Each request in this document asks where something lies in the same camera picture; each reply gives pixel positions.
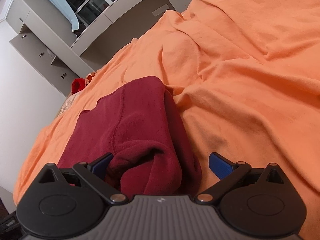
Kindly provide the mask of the floral patterned pillow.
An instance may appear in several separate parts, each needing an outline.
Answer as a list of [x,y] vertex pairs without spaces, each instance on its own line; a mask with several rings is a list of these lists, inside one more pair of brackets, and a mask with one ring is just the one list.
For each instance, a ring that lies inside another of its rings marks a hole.
[[58,111],[56,117],[62,115],[65,111],[67,111],[71,105],[73,104],[74,100],[81,94],[81,91],[75,93],[75,94],[69,94],[69,96],[67,96],[66,100],[64,101],[64,103],[62,104],[60,110]]

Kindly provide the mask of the small bright red cloth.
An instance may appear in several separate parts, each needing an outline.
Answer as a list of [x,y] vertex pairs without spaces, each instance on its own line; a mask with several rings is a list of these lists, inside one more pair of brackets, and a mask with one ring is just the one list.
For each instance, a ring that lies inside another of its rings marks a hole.
[[71,85],[71,93],[76,94],[86,87],[86,81],[83,78],[74,79]]

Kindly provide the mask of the light blue curtain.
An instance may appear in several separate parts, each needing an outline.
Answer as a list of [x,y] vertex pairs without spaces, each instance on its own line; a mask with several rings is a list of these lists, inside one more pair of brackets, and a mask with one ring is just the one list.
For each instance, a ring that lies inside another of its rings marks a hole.
[[72,31],[79,30],[79,20],[66,0],[48,0],[50,1],[72,25]]

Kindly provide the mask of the orange bed sheet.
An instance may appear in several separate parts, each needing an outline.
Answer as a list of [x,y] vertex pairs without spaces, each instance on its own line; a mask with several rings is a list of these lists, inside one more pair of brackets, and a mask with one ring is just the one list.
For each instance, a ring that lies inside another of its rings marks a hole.
[[173,92],[201,189],[217,182],[211,152],[255,167],[278,163],[307,207],[300,235],[319,239],[319,0],[192,0],[183,13],[165,12],[39,133],[14,202],[60,159],[81,111],[145,76]]

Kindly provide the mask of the grey built-in desk cabinet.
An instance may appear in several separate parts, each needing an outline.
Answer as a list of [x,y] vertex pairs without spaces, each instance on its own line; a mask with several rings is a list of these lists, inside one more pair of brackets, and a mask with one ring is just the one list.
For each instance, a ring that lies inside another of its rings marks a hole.
[[144,35],[167,10],[183,12],[191,0],[11,0],[11,45],[57,90],[102,68],[132,39]]

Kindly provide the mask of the dark red long-sleeve garment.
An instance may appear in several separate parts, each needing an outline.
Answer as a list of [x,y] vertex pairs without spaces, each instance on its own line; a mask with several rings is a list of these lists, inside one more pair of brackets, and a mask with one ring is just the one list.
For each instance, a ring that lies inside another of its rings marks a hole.
[[154,76],[131,81],[80,113],[58,162],[70,168],[110,153],[104,181],[127,197],[195,195],[202,178],[170,92]]

